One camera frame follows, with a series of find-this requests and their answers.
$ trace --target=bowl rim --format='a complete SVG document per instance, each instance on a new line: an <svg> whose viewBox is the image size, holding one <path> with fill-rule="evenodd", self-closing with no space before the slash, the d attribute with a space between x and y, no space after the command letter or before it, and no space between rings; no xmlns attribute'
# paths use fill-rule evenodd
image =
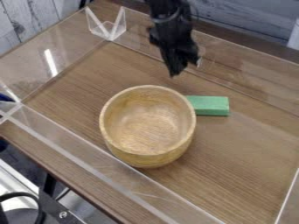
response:
<svg viewBox="0 0 299 224"><path fill-rule="evenodd" d="M108 106L111 104L111 102L120 96L123 95L124 93L127 92L131 92L139 88L160 88L161 90L164 91L168 91L171 92L172 94L175 94L184 102L185 102L185 105L187 105L187 108L188 110L191 111L191 127L188 128L188 131L187 131L187 134L185 136L181 138L181 140L172 145L172 147L169 147L167 149L167 151L161 152L161 153L157 153L157 154L147 154L147 153L133 153L133 152L129 152L127 151L125 147L121 147L116 142L115 140L109 137L109 134L107 132L107 128L105 128L105 125L104 125L104 116L105 116L105 113L107 113L107 110L108 110ZM125 154L131 154L131 155L140 155L140 156L159 156L159 155L163 155L171 151L173 151L175 149L177 149L187 141L188 139L192 137L192 134L193 134L193 131L195 131L195 127L196 127L196 115L195 115L195 111L193 111L193 108L192 108L192 105L191 103L188 102L187 98L175 90L172 90L171 88L168 87L163 87L163 86L156 86L156 85L141 85L141 86L135 86L135 87L129 87L124 90L121 90L117 94L115 94L109 100L107 101L101 111L100 111L100 115L99 115L99 128L100 128L100 131L101 131L101 135L104 137L104 140L116 148L119 149L120 151L123 151Z"/></svg>

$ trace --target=green sponge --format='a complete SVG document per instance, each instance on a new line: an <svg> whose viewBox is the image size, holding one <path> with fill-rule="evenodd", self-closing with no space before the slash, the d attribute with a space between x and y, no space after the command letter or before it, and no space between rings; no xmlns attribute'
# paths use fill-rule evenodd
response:
<svg viewBox="0 0 299 224"><path fill-rule="evenodd" d="M224 96L185 96L197 116L228 116L229 99Z"/></svg>

